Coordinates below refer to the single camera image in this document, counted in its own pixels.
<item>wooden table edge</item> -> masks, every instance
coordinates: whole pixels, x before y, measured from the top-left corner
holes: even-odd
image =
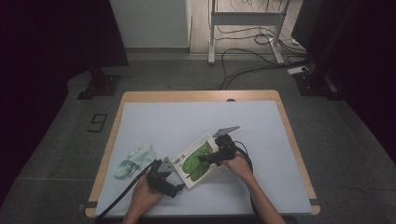
[[[275,101],[279,114],[283,120],[285,130],[290,140],[290,145],[297,161],[300,173],[302,175],[304,185],[309,199],[316,199],[314,188],[312,187],[309,174],[306,170],[303,157],[298,148],[293,131],[291,129],[289,119],[286,114],[285,107],[277,91],[127,91],[122,95],[117,116],[111,129],[110,136],[107,140],[106,149],[102,158],[95,182],[92,187],[89,203],[96,203],[99,200],[105,182],[107,166],[110,160],[117,133],[120,127],[122,110],[125,103],[164,103],[164,102],[224,102],[229,99],[235,101]],[[87,217],[96,217],[96,208],[86,208],[85,215]],[[312,213],[317,215],[320,212],[319,205],[312,205]]]

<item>metal frame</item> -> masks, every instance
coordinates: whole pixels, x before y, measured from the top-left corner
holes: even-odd
[[[290,0],[287,0],[280,12],[216,12],[216,0],[212,0],[210,13],[210,38],[208,63],[215,63],[215,26],[216,25],[265,25],[276,26],[274,38],[270,39],[271,49],[278,63],[284,63],[277,42],[286,18]]]

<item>black curtain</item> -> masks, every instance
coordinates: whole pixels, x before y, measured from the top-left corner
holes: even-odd
[[[335,87],[396,161],[394,8],[384,0],[304,0],[298,18],[292,35],[312,53],[317,77],[331,71]]]
[[[107,0],[1,0],[1,197],[67,94],[93,67],[128,66]]]

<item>person's right hand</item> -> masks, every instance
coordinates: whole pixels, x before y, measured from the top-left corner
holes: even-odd
[[[123,224],[135,224],[137,220],[154,206],[162,197],[160,192],[154,192],[146,179],[147,175],[142,175],[134,187],[131,204],[122,221]]]
[[[248,162],[242,153],[236,151],[235,157],[232,160],[221,161],[220,164],[223,164],[228,167],[236,176],[241,178],[242,181],[247,182],[249,179],[254,178],[253,173],[248,166]]]

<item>black cable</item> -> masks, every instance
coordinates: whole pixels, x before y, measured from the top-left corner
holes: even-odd
[[[274,0],[271,1],[271,8],[272,8],[273,11],[275,12],[275,9],[274,9]]]
[[[275,34],[273,31],[271,31],[271,30],[269,30],[269,29],[266,29],[266,28],[261,28],[261,29],[259,29],[260,36],[262,36],[262,35],[263,35],[263,36],[266,36],[267,39],[268,39],[268,41],[269,41],[268,36],[271,36],[271,35],[263,34],[263,33],[262,33],[262,29],[263,29],[263,30],[266,30],[266,31],[268,31],[268,32],[271,32],[273,35]],[[292,47],[292,46],[288,46],[288,45],[286,45],[281,39],[278,39],[278,43],[279,43],[279,45],[282,47],[282,49],[285,50],[285,52],[287,52],[287,53],[298,54],[298,55],[300,55],[300,56],[304,56],[304,53],[306,53],[306,50],[305,50],[305,49],[297,49],[297,48],[294,48],[294,47]]]
[[[249,39],[249,38],[254,38],[255,35],[251,36],[244,36],[244,37],[222,37],[222,38],[215,38],[215,40],[223,40],[223,39]]]
[[[251,0],[242,0],[243,4],[248,3],[249,5],[253,5],[253,2]]]
[[[240,51],[251,53],[253,55],[256,55],[256,56],[260,57],[262,60],[264,60],[268,64],[257,65],[257,66],[254,66],[254,67],[240,68],[240,69],[236,70],[235,72],[233,72],[229,77],[227,77],[227,71],[226,71],[226,67],[225,67],[225,63],[224,63],[224,55],[230,50],[240,50]],[[221,54],[221,65],[222,65],[222,69],[223,69],[223,81],[218,86],[210,88],[210,89],[218,88],[219,91],[222,90],[222,89],[227,90],[229,88],[230,84],[237,77],[239,77],[241,75],[244,75],[246,73],[249,73],[249,72],[256,72],[256,71],[260,71],[262,69],[275,69],[275,68],[290,67],[290,66],[295,66],[295,65],[301,65],[301,64],[304,64],[304,63],[308,63],[310,61],[310,58],[306,57],[306,55],[296,55],[296,56],[305,57],[305,59],[302,60],[302,61],[296,62],[296,63],[277,64],[277,63],[273,63],[271,61],[266,60],[260,54],[255,53],[255,52],[253,52],[251,50],[247,50],[247,49],[226,49]]]
[[[248,149],[247,149],[247,147],[245,147],[245,145],[244,145],[243,143],[241,143],[241,142],[239,142],[239,141],[234,141],[234,142],[235,142],[235,143],[241,144],[242,147],[244,147],[244,149],[245,149],[245,151],[246,151],[246,153],[247,153],[247,155],[248,155]]]
[[[236,12],[236,9],[233,7],[233,0],[230,0],[230,5],[233,8],[233,10]]]
[[[270,4],[270,0],[267,1],[267,6],[265,7],[265,11],[268,11],[268,5]]]
[[[210,26],[210,0],[207,0],[207,24],[209,25],[209,30],[211,30],[212,28]]]
[[[277,11],[280,11],[280,6],[282,6],[282,0],[280,0],[280,4],[279,4],[279,8],[277,9]]]
[[[131,190],[131,188],[134,186],[134,184],[139,180],[139,178],[146,173],[146,171],[151,167],[152,163],[150,163],[143,171],[137,175],[134,180],[132,181],[131,184],[128,185],[128,187],[120,194],[120,196],[107,208],[105,211],[103,211],[97,218],[96,221],[101,221],[103,217],[117,204],[121,201],[121,199]]]
[[[260,29],[260,27],[251,27],[251,28],[242,29],[242,30],[236,30],[236,31],[222,31],[222,30],[220,30],[220,28],[218,27],[218,30],[219,30],[221,33],[224,33],[224,34],[233,34],[233,33],[238,33],[238,32],[243,32],[243,31],[249,31],[249,30],[257,30],[257,29]]]
[[[258,38],[261,36],[265,37],[267,39],[267,41],[264,43],[259,42]],[[254,42],[256,42],[256,44],[258,44],[258,45],[267,45],[267,44],[270,44],[270,39],[268,38],[268,35],[257,34],[256,36],[254,36]]]
[[[262,4],[257,8],[257,11],[265,4],[265,0],[262,1]]]

